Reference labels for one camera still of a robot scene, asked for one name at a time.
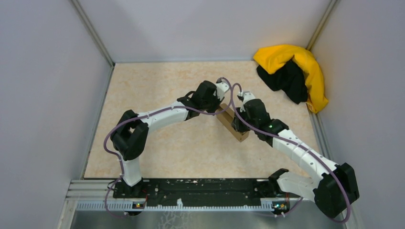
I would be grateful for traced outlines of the black cloth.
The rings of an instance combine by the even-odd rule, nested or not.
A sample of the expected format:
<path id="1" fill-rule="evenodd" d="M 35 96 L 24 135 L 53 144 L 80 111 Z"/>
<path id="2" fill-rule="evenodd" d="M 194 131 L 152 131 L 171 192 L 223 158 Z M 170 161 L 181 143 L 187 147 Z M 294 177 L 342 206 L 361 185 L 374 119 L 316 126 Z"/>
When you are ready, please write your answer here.
<path id="1" fill-rule="evenodd" d="M 292 60 L 287 61 L 274 74 L 269 74 L 261 66 L 257 66 L 256 72 L 272 91 L 282 90 L 296 104 L 307 101 L 308 91 L 303 71 Z"/>

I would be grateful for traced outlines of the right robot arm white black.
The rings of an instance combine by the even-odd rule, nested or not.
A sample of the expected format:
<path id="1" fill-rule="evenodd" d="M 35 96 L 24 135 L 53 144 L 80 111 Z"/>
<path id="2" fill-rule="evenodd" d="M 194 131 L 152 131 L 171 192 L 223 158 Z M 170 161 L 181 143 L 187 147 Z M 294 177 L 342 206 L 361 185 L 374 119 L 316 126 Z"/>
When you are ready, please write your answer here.
<path id="1" fill-rule="evenodd" d="M 359 199 L 355 171 L 348 163 L 341 165 L 320 155 L 301 141 L 279 119 L 272 119 L 264 103 L 257 98 L 242 99 L 232 123 L 238 132 L 253 131 L 258 139 L 284 153 L 307 176 L 281 168 L 269 176 L 269 191 L 275 197 L 292 193 L 315 203 L 327 217 L 335 218 Z"/>

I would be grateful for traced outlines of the aluminium front rail frame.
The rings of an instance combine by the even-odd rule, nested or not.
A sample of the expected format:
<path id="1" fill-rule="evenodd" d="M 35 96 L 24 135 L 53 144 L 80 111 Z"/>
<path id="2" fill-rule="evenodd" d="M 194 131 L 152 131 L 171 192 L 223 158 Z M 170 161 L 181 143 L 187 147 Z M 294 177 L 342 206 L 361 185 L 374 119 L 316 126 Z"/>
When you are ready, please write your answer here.
<path id="1" fill-rule="evenodd" d="M 362 229 L 356 210 L 335 221 L 294 194 L 275 196 L 267 179 L 73 180 L 60 229 Z"/>

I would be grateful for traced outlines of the right corner aluminium post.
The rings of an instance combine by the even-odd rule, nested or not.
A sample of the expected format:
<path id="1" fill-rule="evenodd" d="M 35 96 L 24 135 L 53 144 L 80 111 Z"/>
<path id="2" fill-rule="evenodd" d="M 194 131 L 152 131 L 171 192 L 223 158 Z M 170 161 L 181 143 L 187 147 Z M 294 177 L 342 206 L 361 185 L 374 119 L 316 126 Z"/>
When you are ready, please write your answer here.
<path id="1" fill-rule="evenodd" d="M 323 29 L 325 28 L 330 16 L 332 15 L 333 11 L 335 10 L 336 6 L 340 3 L 340 0 L 330 0 L 325 12 L 323 13 L 318 25 L 315 28 L 307 46 L 306 50 L 311 51 L 316 44 L 319 36 L 321 35 Z"/>

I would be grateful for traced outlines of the brown cardboard box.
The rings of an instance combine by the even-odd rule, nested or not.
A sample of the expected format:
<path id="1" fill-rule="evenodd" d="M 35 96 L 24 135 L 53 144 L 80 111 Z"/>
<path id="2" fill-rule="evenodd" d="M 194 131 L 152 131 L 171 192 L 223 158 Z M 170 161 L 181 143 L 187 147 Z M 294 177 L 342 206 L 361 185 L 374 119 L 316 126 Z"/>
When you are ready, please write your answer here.
<path id="1" fill-rule="evenodd" d="M 235 112 L 231 106 L 225 110 L 226 107 L 224 103 L 219 105 L 217 111 L 221 113 L 216 115 L 217 119 L 239 142 L 245 141 L 249 137 L 249 132 L 238 132 L 234 129 Z"/>

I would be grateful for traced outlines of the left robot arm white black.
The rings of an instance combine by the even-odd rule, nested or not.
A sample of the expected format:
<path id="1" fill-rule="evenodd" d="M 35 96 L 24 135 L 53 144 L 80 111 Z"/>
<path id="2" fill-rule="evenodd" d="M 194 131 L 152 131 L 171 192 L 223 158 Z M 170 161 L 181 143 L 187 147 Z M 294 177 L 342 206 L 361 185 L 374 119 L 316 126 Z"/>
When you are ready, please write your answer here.
<path id="1" fill-rule="evenodd" d="M 148 135 L 168 125 L 187 121 L 199 114 L 215 115 L 230 86 L 224 80 L 203 81 L 195 91 L 188 92 L 170 105 L 143 113 L 127 110 L 116 127 L 106 136 L 118 156 L 123 182 L 123 194 L 136 198 L 142 194 L 142 174 L 139 156 L 143 153 Z"/>

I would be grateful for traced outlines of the yellow cloth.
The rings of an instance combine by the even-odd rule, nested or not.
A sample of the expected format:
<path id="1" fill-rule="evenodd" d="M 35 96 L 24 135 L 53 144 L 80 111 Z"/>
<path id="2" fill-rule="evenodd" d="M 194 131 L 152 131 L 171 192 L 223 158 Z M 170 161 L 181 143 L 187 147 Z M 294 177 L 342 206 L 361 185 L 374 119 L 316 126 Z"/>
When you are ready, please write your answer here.
<path id="1" fill-rule="evenodd" d="M 317 114 L 328 104 L 321 67 L 307 49 L 289 44 L 264 47 L 257 50 L 253 60 L 268 74 L 274 74 L 287 61 L 292 60 L 304 73 L 305 86 L 309 94 L 306 101 L 308 109 Z"/>

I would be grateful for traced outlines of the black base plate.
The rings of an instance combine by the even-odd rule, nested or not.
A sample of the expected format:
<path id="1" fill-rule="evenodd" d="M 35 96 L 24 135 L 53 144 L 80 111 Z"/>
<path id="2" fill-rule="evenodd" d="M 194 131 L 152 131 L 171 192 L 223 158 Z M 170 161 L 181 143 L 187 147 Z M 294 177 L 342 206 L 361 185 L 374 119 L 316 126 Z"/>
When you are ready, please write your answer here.
<path id="1" fill-rule="evenodd" d="M 259 178 L 145 178 L 134 186 L 124 181 L 113 187 L 114 198 L 144 198 L 148 207 L 258 207 L 263 198 L 296 197 L 276 194 L 268 179 Z"/>

